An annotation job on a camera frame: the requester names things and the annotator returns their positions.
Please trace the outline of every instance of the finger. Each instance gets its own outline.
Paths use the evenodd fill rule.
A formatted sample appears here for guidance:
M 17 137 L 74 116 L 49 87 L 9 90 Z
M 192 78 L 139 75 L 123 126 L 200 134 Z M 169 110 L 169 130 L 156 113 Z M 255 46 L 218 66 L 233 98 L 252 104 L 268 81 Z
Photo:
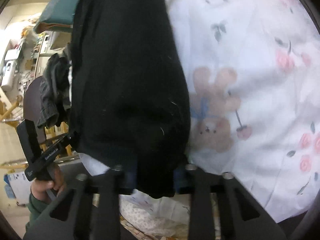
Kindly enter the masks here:
M 66 184 L 64 183 L 61 187 L 60 187 L 60 189 L 59 189 L 59 191 L 58 191 L 58 193 L 57 193 L 57 196 L 59 196 L 60 195 L 60 193 L 62 192 L 62 191 L 64 191 L 64 189 L 66 188 Z
M 33 182 L 33 191 L 37 192 L 45 192 L 48 189 L 52 189 L 54 186 L 53 181 L 45 181 L 45 180 L 35 180 Z
M 55 176 L 55 178 L 54 178 L 54 187 L 53 187 L 53 189 L 54 190 L 59 190 L 60 187 L 62 187 L 62 185 L 64 183 L 63 174 L 62 174 L 59 166 L 55 167 L 54 176 Z

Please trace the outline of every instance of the person's arm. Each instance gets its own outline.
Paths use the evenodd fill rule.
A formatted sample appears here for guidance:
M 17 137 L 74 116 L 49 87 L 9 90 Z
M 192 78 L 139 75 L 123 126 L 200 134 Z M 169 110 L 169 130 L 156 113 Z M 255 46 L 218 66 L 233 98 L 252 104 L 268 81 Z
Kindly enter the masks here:
M 63 174 L 59 168 L 56 166 L 54 170 L 55 181 L 41 181 L 35 179 L 31 184 L 31 194 L 29 197 L 28 208 L 30 210 L 29 222 L 26 224 L 26 230 L 38 216 L 47 208 L 50 204 L 51 199 L 49 198 L 46 190 L 54 189 L 58 190 L 58 194 L 64 190 L 66 184 L 63 179 Z

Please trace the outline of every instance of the metal bolt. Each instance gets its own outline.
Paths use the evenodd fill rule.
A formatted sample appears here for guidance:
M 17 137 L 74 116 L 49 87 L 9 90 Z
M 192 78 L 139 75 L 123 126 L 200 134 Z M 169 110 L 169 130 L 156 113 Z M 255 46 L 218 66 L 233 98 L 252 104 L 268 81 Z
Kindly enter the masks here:
M 114 168 L 113 168 L 114 171 L 122 171 L 122 166 L 121 165 L 116 165 Z
M 194 164 L 187 164 L 186 165 L 186 170 L 187 171 L 195 171 L 198 167 Z
M 85 175 L 85 174 L 83 174 L 83 173 L 78 174 L 78 175 L 76 176 L 76 179 L 77 179 L 77 180 L 81 180 L 81 181 L 84 181 L 84 180 L 86 180 L 87 178 L 88 178 L 88 176 Z
M 222 177 L 223 177 L 224 179 L 233 179 L 235 176 L 233 176 L 233 174 L 232 174 L 231 172 L 224 172 L 224 173 L 222 174 Z

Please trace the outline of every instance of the teddy bear print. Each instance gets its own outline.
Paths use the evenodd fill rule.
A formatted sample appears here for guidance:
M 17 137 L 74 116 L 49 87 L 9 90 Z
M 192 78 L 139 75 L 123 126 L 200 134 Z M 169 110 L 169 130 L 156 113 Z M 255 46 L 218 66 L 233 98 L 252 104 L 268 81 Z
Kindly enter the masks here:
M 197 122 L 191 128 L 190 146 L 222 153 L 233 145 L 230 123 L 224 115 L 236 111 L 241 104 L 240 98 L 226 92 L 227 87 L 236 82 L 237 74 L 232 68 L 222 68 L 213 83 L 209 82 L 210 76 L 207 67 L 197 68 L 193 73 L 196 93 L 190 94 L 190 111 Z

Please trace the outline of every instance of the black garment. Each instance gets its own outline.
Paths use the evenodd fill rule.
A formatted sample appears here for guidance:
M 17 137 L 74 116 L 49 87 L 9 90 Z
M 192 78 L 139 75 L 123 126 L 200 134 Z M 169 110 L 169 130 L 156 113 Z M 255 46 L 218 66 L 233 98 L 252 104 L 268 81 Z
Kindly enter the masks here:
M 61 122 L 67 121 L 63 99 L 69 98 L 68 72 L 69 64 L 66 57 L 59 57 L 55 53 L 49 58 L 39 88 L 41 115 L 37 124 L 38 128 L 60 126 Z
M 79 0 L 71 58 L 72 146 L 110 167 L 137 156 L 138 189 L 172 195 L 190 112 L 164 0 Z

